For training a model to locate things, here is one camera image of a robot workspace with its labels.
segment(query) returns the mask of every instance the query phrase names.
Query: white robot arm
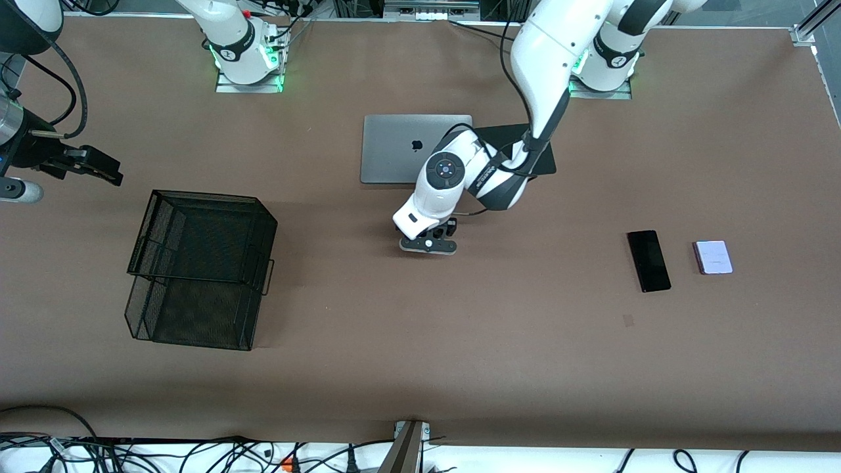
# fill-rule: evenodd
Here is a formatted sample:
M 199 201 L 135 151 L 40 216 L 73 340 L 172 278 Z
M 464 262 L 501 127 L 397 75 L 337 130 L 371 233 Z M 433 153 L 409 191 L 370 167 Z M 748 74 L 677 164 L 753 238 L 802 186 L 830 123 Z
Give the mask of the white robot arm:
M 283 35 L 259 18 L 246 18 L 236 0 L 176 0 L 208 37 L 216 66 L 231 82 L 253 84 L 280 65 Z
M 421 169 L 415 192 L 394 214 L 395 225 L 414 241 L 449 220 L 465 189 L 488 210 L 507 210 L 516 204 L 567 108 L 576 63 L 588 87 L 618 88 L 632 70 L 645 34 L 671 8 L 678 5 L 691 11 L 705 2 L 542 0 L 522 25 L 510 54 L 530 114 L 530 130 L 512 147 L 510 158 L 472 130 L 444 136 Z M 427 243 L 426 248 L 413 247 L 418 249 L 401 246 L 407 251 L 436 252 Z

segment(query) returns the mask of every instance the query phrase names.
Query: table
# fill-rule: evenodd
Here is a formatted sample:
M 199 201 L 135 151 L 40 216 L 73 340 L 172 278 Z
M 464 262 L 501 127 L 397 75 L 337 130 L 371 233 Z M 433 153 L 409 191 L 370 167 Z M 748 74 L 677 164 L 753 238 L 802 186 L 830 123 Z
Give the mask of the table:
M 837 448 L 841 134 L 785 30 L 653 31 L 634 99 L 574 100 L 558 174 L 462 219 L 451 258 L 397 248 L 411 189 L 359 183 L 362 120 L 523 121 L 495 43 L 319 22 L 266 96 L 213 93 L 201 39 L 188 19 L 67 20 L 91 113 L 72 142 L 125 180 L 18 172 L 46 196 L 0 206 L 3 405 L 65 405 L 121 437 L 348 442 L 420 417 L 454 444 Z M 40 72 L 21 87 L 44 117 L 65 107 Z M 152 189 L 255 196 L 278 219 L 252 352 L 130 338 L 125 269 Z M 646 229 L 672 290 L 639 291 L 625 233 Z M 727 241 L 734 274 L 699 274 L 701 239 Z

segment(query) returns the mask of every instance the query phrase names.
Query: laptop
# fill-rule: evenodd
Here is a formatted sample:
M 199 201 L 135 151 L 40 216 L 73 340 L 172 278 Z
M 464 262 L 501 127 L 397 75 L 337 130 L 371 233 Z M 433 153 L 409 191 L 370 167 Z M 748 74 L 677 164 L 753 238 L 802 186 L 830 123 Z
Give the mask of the laptop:
M 362 129 L 365 184 L 413 184 L 426 159 L 453 125 L 470 115 L 368 115 Z

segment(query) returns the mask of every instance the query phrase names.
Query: smartphone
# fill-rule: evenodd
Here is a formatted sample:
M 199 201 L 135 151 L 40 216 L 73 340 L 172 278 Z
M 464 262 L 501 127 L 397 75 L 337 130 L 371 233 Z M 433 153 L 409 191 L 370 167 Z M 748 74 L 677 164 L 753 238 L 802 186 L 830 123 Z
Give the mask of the smartphone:
M 632 231 L 628 233 L 628 243 L 631 245 L 634 266 L 637 267 L 639 285 L 643 292 L 672 289 L 660 240 L 654 230 Z

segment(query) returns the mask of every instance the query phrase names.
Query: black metal basket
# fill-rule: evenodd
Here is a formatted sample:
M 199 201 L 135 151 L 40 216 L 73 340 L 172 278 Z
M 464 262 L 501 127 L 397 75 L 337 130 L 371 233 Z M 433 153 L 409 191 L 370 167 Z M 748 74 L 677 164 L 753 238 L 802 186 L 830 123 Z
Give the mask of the black metal basket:
M 277 228 L 252 197 L 152 191 L 129 263 L 131 336 L 250 350 Z

